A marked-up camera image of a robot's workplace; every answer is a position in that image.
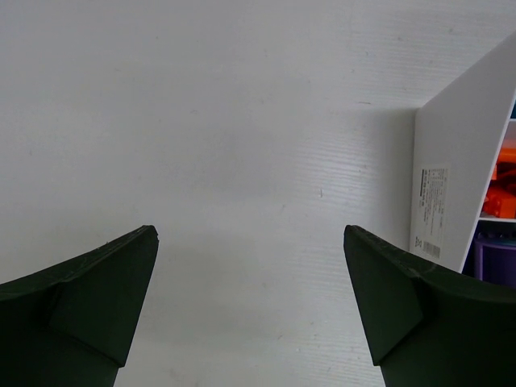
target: orange box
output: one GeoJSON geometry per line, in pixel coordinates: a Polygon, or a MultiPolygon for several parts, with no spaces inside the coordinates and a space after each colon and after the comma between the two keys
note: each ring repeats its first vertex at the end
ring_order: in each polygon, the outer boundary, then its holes
{"type": "Polygon", "coordinates": [[[489,187],[482,210],[497,218],[514,219],[516,216],[516,196],[500,187],[489,187]]]}
{"type": "Polygon", "coordinates": [[[504,142],[504,145],[501,146],[500,154],[498,155],[497,164],[499,163],[514,163],[516,164],[516,148],[513,148],[515,144],[511,141],[510,144],[508,142],[504,142]]]}

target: barcode label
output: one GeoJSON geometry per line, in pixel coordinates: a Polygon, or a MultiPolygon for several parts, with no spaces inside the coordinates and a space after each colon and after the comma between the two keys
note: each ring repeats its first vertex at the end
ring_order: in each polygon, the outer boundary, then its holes
{"type": "Polygon", "coordinates": [[[441,255],[441,248],[439,246],[435,246],[434,244],[432,244],[430,242],[423,242],[422,250],[426,254],[430,254],[434,258],[439,258],[441,255]]]}
{"type": "Polygon", "coordinates": [[[446,225],[446,192],[450,176],[449,165],[421,167],[415,181],[411,225],[410,252],[428,260],[446,260],[443,250],[446,225]]]}

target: white shelf panel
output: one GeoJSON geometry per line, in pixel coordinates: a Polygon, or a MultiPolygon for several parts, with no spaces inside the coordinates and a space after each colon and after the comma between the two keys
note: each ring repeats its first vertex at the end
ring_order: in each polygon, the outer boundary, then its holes
{"type": "Polygon", "coordinates": [[[503,138],[504,146],[510,146],[507,141],[516,141],[516,119],[511,119],[507,125],[506,135],[503,138]]]}
{"type": "Polygon", "coordinates": [[[516,219],[504,219],[504,218],[495,218],[490,216],[480,216],[480,220],[486,220],[488,222],[498,222],[498,223],[516,223],[516,219]]]}

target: white table surface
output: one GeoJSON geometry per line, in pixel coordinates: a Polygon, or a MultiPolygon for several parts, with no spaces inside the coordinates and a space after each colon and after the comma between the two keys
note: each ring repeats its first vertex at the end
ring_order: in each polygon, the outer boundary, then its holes
{"type": "Polygon", "coordinates": [[[118,387],[380,386],[346,224],[408,240],[412,119],[510,0],[0,5],[0,280],[154,224],[118,387]]]}

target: orange object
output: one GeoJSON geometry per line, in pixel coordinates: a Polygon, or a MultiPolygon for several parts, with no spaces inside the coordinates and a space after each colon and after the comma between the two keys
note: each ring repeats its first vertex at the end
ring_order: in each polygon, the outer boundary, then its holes
{"type": "Polygon", "coordinates": [[[516,148],[501,147],[498,155],[497,164],[500,163],[514,163],[516,164],[516,148]]]}
{"type": "Polygon", "coordinates": [[[509,193],[509,194],[516,194],[516,184],[508,184],[506,186],[506,191],[509,193]]]}
{"type": "Polygon", "coordinates": [[[497,218],[510,218],[516,216],[516,196],[508,193],[500,187],[489,187],[482,210],[497,218]]]}

